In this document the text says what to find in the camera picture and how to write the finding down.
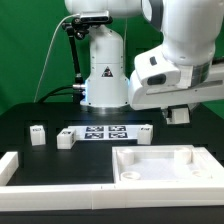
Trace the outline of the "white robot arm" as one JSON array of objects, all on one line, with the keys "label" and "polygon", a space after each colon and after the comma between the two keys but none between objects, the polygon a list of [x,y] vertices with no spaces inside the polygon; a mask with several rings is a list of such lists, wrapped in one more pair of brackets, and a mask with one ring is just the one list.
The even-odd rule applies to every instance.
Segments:
[{"label": "white robot arm", "polygon": [[[224,0],[64,0],[78,39],[90,39],[87,108],[168,108],[224,98],[224,72],[214,64]],[[139,49],[126,77],[124,39],[108,25],[140,16],[129,41]]]}]

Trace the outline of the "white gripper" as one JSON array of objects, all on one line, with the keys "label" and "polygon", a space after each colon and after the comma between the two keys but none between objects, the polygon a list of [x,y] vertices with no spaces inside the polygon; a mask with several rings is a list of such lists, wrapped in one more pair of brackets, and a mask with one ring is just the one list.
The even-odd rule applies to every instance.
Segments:
[{"label": "white gripper", "polygon": [[201,84],[189,89],[166,90],[163,86],[156,89],[144,86],[136,72],[130,78],[129,104],[134,110],[168,108],[224,99],[224,64],[213,65],[208,78]]}]

